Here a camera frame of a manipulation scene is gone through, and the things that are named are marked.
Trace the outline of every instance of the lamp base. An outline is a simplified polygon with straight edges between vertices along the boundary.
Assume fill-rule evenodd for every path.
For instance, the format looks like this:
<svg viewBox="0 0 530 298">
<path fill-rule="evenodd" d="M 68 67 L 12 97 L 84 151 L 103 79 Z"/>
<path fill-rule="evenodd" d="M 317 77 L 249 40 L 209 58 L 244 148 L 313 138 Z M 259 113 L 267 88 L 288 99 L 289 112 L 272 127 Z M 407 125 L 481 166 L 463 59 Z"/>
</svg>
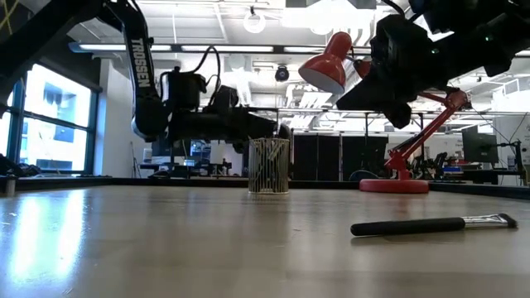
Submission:
<svg viewBox="0 0 530 298">
<path fill-rule="evenodd" d="M 363 179 L 359 189 L 367 192 L 391 194 L 426 194 L 429 182 L 425 180 Z"/>
</svg>

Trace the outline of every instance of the metal ferrule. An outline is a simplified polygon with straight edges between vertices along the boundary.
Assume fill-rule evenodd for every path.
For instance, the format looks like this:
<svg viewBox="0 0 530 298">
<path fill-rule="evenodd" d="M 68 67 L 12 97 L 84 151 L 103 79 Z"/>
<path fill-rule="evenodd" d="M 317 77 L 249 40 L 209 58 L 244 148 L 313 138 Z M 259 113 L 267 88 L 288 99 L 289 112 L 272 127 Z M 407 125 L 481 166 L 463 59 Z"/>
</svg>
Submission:
<svg viewBox="0 0 530 298">
<path fill-rule="evenodd" d="M 508 221 L 498 214 L 463 217 L 465 228 L 507 228 Z"/>
</svg>

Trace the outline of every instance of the ceiling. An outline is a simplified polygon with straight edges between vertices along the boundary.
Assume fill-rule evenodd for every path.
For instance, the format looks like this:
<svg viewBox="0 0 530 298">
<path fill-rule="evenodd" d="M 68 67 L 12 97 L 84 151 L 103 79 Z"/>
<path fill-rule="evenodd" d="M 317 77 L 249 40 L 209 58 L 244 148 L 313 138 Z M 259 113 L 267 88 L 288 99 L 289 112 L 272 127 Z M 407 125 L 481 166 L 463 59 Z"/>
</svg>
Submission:
<svg viewBox="0 0 530 298">
<path fill-rule="evenodd" d="M 40 10 L 47 2 L 48 0 L 21 0 L 22 4 L 33 11 Z M 408 0 L 394 2 L 403 9 L 409 6 Z M 307 8 L 288 8 L 292 0 L 137 0 L 137 3 L 147 20 L 150 37 L 154 38 L 155 43 L 178 44 L 318 46 L 325 45 L 335 31 L 347 31 L 356 46 L 366 46 L 373 37 L 377 20 L 394 13 L 392 8 L 382 3 L 378 4 L 375 11 L 357 10 L 347 0 L 320 0 Z M 249 16 L 251 6 L 257 16 Z M 258 16 L 263 17 L 264 28 L 259 33 L 252 33 L 251 31 L 259 29 Z M 422 18 L 418 19 L 417 23 L 426 26 Z M 82 42 L 123 43 L 120 32 L 97 20 L 80 24 L 71 30 L 69 35 Z M 114 65 L 125 75 L 128 73 L 124 55 L 112 54 L 105 57 L 112 58 Z M 200 57 L 201 55 L 197 54 L 153 54 L 156 75 L 172 69 L 177 60 L 183 70 L 193 69 L 199 63 Z M 248 98 L 248 104 L 253 106 L 321 108 L 326 102 L 332 103 L 334 98 L 331 94 L 317 94 L 317 90 L 305 86 L 296 71 L 309 57 L 223 55 L 222 82 L 237 88 L 240 97 Z M 244 61 L 244 71 L 235 71 L 234 61 Z M 278 65 L 286 65 L 290 70 L 287 82 L 279 83 L 274 79 Z M 209 77 L 215 72 L 216 62 L 212 56 L 206 60 L 200 73 Z M 494 89 L 528 75 L 530 60 L 519 59 L 513 61 L 511 70 L 506 74 L 488 78 L 484 70 L 476 70 L 453 79 L 450 83 L 467 91 L 478 109 L 487 110 Z M 350 85 L 353 86 L 357 80 L 358 78 L 351 76 Z M 443 109 L 439 103 L 421 98 L 412 103 L 412 107 L 417 110 Z M 348 123 L 348 117 L 329 120 L 323 115 L 282 116 L 285 123 L 300 128 L 327 126 L 330 123 L 336 126 L 335 128 L 353 125 Z M 374 121 L 381 121 L 383 125 L 385 122 L 384 119 Z"/>
</svg>

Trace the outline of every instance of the window frame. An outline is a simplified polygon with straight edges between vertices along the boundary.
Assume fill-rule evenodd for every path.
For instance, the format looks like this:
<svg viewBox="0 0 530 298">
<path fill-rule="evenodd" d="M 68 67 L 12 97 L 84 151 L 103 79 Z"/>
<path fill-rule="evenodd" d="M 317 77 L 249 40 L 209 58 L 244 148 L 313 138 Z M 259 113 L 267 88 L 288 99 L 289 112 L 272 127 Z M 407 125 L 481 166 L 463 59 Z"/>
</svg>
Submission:
<svg viewBox="0 0 530 298">
<path fill-rule="evenodd" d="M 84 154 L 84 170 L 82 171 L 60 171 L 61 174 L 67 175 L 92 175 L 94 173 L 94 150 L 95 150 L 95 135 L 96 135 L 96 124 L 97 124 L 97 111 L 99 104 L 99 93 L 101 88 L 93 88 L 93 86 L 87 86 L 86 84 L 80 83 L 76 79 L 71 79 L 67 74 L 58 71 L 56 68 L 49 67 L 46 64 L 35 63 L 47 68 L 50 71 L 62 75 L 63 77 L 70 79 L 77 84 L 81 84 L 85 88 L 88 88 L 90 94 L 90 105 L 89 105 L 89 123 L 87 127 L 80 126 L 75 123 L 71 123 L 58 118 L 52 118 L 39 113 L 28 112 L 24 110 L 26 103 L 26 93 L 22 81 L 19 80 L 13 88 L 13 104 L 7 108 L 6 113 L 11 114 L 11 123 L 9 129 L 9 136 L 7 140 L 7 158 L 11 161 L 20 162 L 20 150 L 22 146 L 22 128 L 24 125 L 24 118 L 33 118 L 40 120 L 45 123 L 55 124 L 62 127 L 68 127 L 78 129 L 86 132 L 86 148 Z M 27 72 L 24 74 L 23 81 L 27 82 Z M 41 170 L 42 173 L 56 173 L 57 170 Z"/>
</svg>

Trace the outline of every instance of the security camera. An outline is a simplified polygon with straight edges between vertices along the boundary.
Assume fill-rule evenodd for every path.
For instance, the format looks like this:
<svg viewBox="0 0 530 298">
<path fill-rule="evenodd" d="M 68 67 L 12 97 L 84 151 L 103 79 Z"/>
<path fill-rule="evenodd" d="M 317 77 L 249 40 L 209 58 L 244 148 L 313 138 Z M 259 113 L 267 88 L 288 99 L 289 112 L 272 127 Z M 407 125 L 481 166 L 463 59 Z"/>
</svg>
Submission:
<svg viewBox="0 0 530 298">
<path fill-rule="evenodd" d="M 279 65 L 274 78 L 277 82 L 285 82 L 289 79 L 289 71 L 285 65 Z"/>
</svg>

